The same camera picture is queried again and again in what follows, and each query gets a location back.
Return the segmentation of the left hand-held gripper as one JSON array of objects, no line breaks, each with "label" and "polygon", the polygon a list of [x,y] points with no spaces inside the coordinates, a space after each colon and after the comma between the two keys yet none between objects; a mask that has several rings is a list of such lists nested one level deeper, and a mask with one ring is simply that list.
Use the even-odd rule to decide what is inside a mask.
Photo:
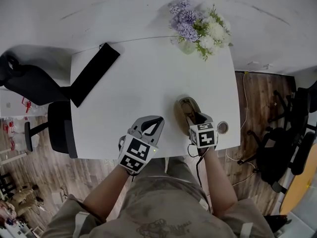
[{"label": "left hand-held gripper", "polygon": [[[144,133],[155,125],[150,133]],[[164,118],[146,116],[138,118],[119,140],[118,164],[126,169],[129,175],[136,176],[158,153],[157,143],[164,127]]]}]

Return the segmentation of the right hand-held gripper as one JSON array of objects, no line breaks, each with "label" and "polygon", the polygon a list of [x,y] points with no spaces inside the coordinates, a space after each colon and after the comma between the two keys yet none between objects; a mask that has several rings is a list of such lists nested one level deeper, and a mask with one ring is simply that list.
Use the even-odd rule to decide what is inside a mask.
[{"label": "right hand-held gripper", "polygon": [[186,121],[189,126],[190,140],[198,149],[217,145],[218,132],[210,116],[198,112],[198,119],[195,115],[190,115],[186,116]]}]

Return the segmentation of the beige object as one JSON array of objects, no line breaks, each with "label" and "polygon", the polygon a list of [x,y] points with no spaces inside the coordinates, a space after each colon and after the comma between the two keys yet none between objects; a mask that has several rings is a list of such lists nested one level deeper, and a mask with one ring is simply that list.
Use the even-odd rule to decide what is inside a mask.
[{"label": "beige object", "polygon": [[178,126],[186,136],[190,135],[189,126],[186,121],[186,116],[196,115],[196,113],[200,111],[201,110],[197,102],[189,96],[179,96],[179,98],[175,101],[174,116]]}]

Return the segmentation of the person's right forearm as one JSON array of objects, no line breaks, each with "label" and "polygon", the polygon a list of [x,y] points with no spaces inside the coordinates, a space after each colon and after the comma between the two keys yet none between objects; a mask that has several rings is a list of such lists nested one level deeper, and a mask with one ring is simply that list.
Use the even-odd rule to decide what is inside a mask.
[{"label": "person's right forearm", "polygon": [[220,218],[238,199],[213,148],[205,153],[204,162],[213,214]]}]

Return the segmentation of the person's left forearm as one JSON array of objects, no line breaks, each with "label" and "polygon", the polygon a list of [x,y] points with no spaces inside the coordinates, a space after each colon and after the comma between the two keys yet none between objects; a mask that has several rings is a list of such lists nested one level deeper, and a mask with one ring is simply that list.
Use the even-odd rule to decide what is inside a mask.
[{"label": "person's left forearm", "polygon": [[90,213],[106,221],[129,177],[124,167],[116,166],[84,199],[83,205]]}]

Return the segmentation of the clear glass vase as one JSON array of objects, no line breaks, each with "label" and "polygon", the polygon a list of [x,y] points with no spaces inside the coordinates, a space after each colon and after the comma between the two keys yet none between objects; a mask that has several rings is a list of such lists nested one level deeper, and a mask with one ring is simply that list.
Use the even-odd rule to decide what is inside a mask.
[{"label": "clear glass vase", "polygon": [[178,42],[178,47],[184,54],[190,55],[196,50],[196,43],[182,40]]}]

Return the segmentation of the black soft pouch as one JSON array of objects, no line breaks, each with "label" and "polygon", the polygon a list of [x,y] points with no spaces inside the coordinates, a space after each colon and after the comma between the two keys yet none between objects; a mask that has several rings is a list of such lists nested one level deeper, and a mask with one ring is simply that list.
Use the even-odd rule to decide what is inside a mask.
[{"label": "black soft pouch", "polygon": [[78,108],[95,85],[120,57],[120,53],[104,43],[70,86],[70,99]]}]

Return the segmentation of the person's beige shirt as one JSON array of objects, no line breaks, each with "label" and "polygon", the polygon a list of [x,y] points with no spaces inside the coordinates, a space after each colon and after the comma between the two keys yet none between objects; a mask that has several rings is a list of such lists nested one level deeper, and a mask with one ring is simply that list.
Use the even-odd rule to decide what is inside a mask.
[{"label": "person's beige shirt", "polygon": [[135,177],[116,219],[102,221],[69,195],[42,238],[274,238],[251,199],[213,214],[183,157],[152,159]]}]

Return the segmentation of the black office chair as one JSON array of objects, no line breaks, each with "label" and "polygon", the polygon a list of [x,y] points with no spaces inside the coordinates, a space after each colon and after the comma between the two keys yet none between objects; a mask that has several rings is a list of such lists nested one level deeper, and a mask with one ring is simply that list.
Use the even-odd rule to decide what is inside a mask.
[{"label": "black office chair", "polygon": [[77,158],[74,140],[71,102],[68,87],[60,87],[44,70],[35,65],[20,64],[9,55],[0,56],[0,86],[28,99],[31,103],[43,106],[48,104],[48,121],[34,128],[24,125],[26,147],[33,151],[32,137],[49,130],[49,139],[54,151]]},{"label": "black office chair", "polygon": [[290,128],[285,130],[281,127],[266,128],[267,133],[260,140],[257,135],[248,130],[247,134],[252,135],[258,145],[255,154],[246,160],[238,160],[239,165],[256,161],[255,173],[261,174],[261,179],[268,183],[276,193],[287,192],[279,180],[283,177],[288,168],[293,175],[298,176],[304,171],[306,161],[317,138],[317,131],[309,131],[305,135],[295,134]]},{"label": "black office chair", "polygon": [[277,90],[274,90],[273,94],[279,98],[284,112],[275,118],[269,118],[268,122],[284,118],[284,129],[290,122],[291,127],[298,130],[300,134],[307,128],[317,131],[317,124],[308,124],[309,114],[317,111],[317,81],[309,88],[298,88],[293,97],[287,95],[287,104]]}]

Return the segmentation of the purple and white flower bouquet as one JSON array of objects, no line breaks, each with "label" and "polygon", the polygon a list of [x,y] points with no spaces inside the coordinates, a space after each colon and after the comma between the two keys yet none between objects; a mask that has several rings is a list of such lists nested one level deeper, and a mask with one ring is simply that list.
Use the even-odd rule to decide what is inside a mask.
[{"label": "purple and white flower bouquet", "polygon": [[229,23],[219,14],[213,4],[211,8],[193,6],[190,0],[177,0],[168,5],[172,16],[169,27],[175,32],[172,44],[188,40],[196,43],[195,52],[207,60],[220,49],[232,47]]}]

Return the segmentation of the round yellow table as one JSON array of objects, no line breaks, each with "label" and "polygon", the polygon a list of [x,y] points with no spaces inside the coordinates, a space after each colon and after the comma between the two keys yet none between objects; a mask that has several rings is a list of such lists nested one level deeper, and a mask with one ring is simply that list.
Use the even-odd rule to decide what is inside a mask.
[{"label": "round yellow table", "polygon": [[300,175],[294,176],[281,203],[279,209],[281,215],[287,215],[301,201],[313,181],[316,169],[317,143],[312,146],[309,152],[304,171]]}]

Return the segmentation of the red clamps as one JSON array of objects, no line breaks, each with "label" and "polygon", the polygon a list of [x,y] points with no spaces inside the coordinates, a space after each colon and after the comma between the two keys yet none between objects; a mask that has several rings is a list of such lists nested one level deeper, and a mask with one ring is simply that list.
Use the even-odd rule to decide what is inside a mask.
[{"label": "red clamps", "polygon": [[32,102],[26,99],[25,97],[23,97],[21,103],[26,108],[26,113],[28,113],[32,107]]}]

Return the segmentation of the beige bag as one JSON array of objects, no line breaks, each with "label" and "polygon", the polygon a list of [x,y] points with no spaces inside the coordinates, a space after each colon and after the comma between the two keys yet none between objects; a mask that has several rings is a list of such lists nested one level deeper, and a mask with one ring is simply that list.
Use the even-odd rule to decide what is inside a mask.
[{"label": "beige bag", "polygon": [[17,216],[21,216],[27,210],[38,205],[36,199],[27,199],[29,195],[38,189],[39,187],[37,185],[33,185],[32,187],[25,186],[20,192],[17,192],[13,196],[9,197],[7,203],[14,207],[14,211]]}]

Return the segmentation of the white wall socket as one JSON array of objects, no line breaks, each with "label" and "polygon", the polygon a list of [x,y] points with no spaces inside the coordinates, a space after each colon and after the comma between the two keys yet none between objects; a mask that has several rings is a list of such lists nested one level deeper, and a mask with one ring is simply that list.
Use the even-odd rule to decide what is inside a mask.
[{"label": "white wall socket", "polygon": [[273,67],[271,63],[263,65],[257,61],[251,61],[247,63],[247,71],[255,72],[255,71],[262,71],[262,70],[269,70]]}]

